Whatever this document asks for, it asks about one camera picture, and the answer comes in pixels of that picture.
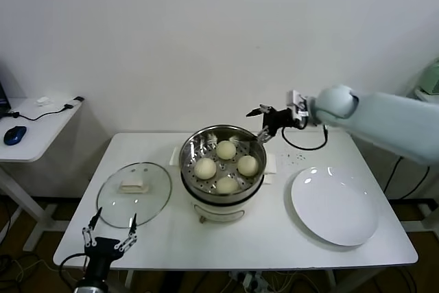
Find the stainless steel pot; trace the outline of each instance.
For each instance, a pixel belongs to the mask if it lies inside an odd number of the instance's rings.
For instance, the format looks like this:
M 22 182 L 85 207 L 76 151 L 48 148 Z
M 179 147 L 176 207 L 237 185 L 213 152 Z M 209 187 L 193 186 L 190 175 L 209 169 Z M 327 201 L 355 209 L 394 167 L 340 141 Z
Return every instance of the stainless steel pot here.
M 232 141 L 237 148 L 235 157 L 229 161 L 219 159 L 216 155 L 216 146 L 223 140 Z M 259 171 L 252 178 L 242 176 L 237 171 L 239 158 L 247 154 L 259 162 Z M 208 180 L 201 180 L 194 173 L 195 163 L 201 158 L 210 158 L 217 165 L 216 175 Z M 230 125 L 199 130 L 186 140 L 180 151 L 181 176 L 187 191 L 199 201 L 213 206 L 232 206 L 251 198 L 262 185 L 266 163 L 265 148 L 257 138 L 243 128 Z M 234 178 L 240 189 L 231 194 L 217 193 L 216 182 L 225 176 Z

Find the white cord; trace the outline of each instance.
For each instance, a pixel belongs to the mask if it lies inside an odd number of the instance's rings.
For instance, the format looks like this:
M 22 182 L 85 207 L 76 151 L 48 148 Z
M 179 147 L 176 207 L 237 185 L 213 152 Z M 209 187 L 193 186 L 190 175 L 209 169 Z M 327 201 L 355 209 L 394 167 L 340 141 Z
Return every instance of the white cord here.
M 45 260 L 38 260 L 37 262 L 31 264 L 30 266 L 28 266 L 28 267 L 26 267 L 26 268 L 23 268 L 23 267 L 21 266 L 21 264 L 20 264 L 17 260 L 13 260 L 13 262 L 15 262 L 15 263 L 17 264 L 17 266 L 20 268 L 20 272 L 19 272 L 19 274 L 15 277 L 15 280 L 18 281 L 19 283 L 23 280 L 23 277 L 24 277 L 25 271 L 26 271 L 26 270 L 29 270 L 30 268 L 36 266 L 36 265 L 39 264 L 39 263 L 44 264 L 44 265 L 46 266 L 46 268 L 49 269 L 50 271 L 58 272 L 58 269 L 50 268 L 50 266 L 47 264 L 47 262 L 46 262 Z M 77 279 L 74 279 L 74 278 L 72 277 L 72 275 L 70 274 L 70 272 L 68 272 L 67 270 L 63 270 L 63 271 L 66 272 L 66 273 L 68 274 L 68 276 L 70 277 L 70 279 L 71 279 L 73 282 L 77 282 L 77 281 L 78 281 Z
M 305 275 L 305 274 L 298 274 L 298 275 L 303 276 L 304 278 L 308 279 L 308 282 L 310 282 L 310 284 L 312 284 L 312 286 L 314 286 L 317 293 L 320 293 L 320 290 L 318 289 L 317 285 L 307 275 Z
M 230 285 L 230 283 L 232 283 L 233 279 L 230 278 L 230 281 L 228 281 L 227 285 L 224 286 L 224 288 L 221 290 L 220 293 L 224 293 L 226 291 L 226 289 L 228 288 L 228 286 Z
M 296 275 L 296 273 L 297 272 L 295 271 L 292 274 L 288 274 L 288 275 L 290 275 L 290 277 L 286 277 L 285 278 L 285 280 L 283 281 L 282 287 L 279 290 L 277 290 L 277 291 L 275 290 L 275 286 L 274 286 L 273 279 L 272 279 L 271 288 L 273 289 L 273 291 L 270 291 L 270 293 L 281 293 L 281 292 L 285 291 L 288 288 L 288 286 L 291 284 L 291 282 L 292 282 L 294 276 Z

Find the glass lid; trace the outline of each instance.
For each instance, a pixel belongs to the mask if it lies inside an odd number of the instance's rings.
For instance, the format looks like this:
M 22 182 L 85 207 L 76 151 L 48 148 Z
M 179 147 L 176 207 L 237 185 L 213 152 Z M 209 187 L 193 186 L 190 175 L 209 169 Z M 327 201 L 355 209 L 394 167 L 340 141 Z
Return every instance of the glass lid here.
M 154 163 L 122 167 L 101 187 L 96 199 L 101 219 L 115 228 L 130 228 L 134 214 L 137 225 L 156 217 L 166 206 L 172 191 L 171 176 Z

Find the white plate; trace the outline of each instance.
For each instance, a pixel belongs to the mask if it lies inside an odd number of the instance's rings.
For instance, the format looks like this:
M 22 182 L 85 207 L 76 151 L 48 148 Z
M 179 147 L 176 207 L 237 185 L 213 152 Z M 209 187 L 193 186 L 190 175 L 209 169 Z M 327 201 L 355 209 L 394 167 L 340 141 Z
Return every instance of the white plate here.
M 316 235 L 356 246 L 378 226 L 375 204 L 358 179 L 336 167 L 311 167 L 294 179 L 292 200 L 300 219 Z

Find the steamed bun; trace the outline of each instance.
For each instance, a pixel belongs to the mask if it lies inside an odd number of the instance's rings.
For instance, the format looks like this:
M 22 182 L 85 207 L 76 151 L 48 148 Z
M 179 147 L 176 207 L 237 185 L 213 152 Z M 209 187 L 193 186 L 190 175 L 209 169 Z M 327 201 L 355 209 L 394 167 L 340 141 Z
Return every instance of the steamed bun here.
M 217 172 L 215 161 L 210 158 L 203 158 L 197 161 L 194 168 L 195 175 L 202 180 L 208 180 Z
M 235 156 L 236 147 L 230 141 L 221 141 L 217 145 L 217 155 L 221 159 L 228 160 Z
M 231 194 L 232 192 L 238 190 L 239 185 L 238 182 L 226 176 L 225 178 L 221 178 L 217 182 L 217 193 L 219 194 Z
M 255 176 L 258 169 L 258 161 L 253 156 L 243 156 L 238 160 L 238 172 L 244 176 Z

